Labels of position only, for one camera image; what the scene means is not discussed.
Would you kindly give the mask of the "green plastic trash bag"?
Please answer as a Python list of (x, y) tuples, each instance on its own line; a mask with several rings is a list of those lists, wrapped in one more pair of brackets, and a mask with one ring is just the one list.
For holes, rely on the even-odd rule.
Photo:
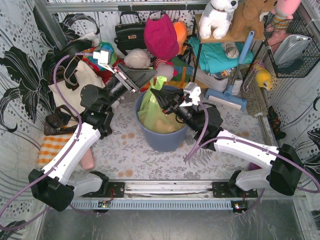
[(137, 112), (139, 122), (148, 130), (159, 134), (170, 134), (184, 128), (184, 123), (176, 120), (174, 113), (164, 114), (151, 90), (161, 90), (167, 78), (157, 76), (149, 81), (149, 88), (146, 90)]

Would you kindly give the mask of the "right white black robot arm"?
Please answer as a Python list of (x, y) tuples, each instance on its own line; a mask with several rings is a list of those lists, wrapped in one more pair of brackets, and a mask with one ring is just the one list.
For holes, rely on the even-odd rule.
[(166, 115), (175, 117), (195, 133), (197, 146), (235, 155), (257, 165), (256, 170), (236, 170), (227, 184), (227, 191), (235, 197), (256, 188), (271, 188), (285, 195), (294, 195), (302, 175), (303, 164), (294, 148), (258, 144), (223, 129), (217, 107), (200, 101), (201, 90), (152, 89), (156, 102)]

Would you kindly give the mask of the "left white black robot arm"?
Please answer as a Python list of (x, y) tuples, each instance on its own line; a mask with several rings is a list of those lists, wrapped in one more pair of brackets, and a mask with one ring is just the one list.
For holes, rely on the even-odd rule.
[(155, 69), (133, 69), (121, 63), (113, 71), (104, 88), (93, 84), (82, 88), (80, 104), (85, 110), (74, 134), (42, 170), (34, 169), (28, 176), (33, 197), (58, 212), (64, 211), (74, 198), (110, 193), (109, 178), (99, 171), (74, 180), (70, 176), (93, 143), (111, 133), (112, 104), (125, 92), (140, 91), (157, 74)]

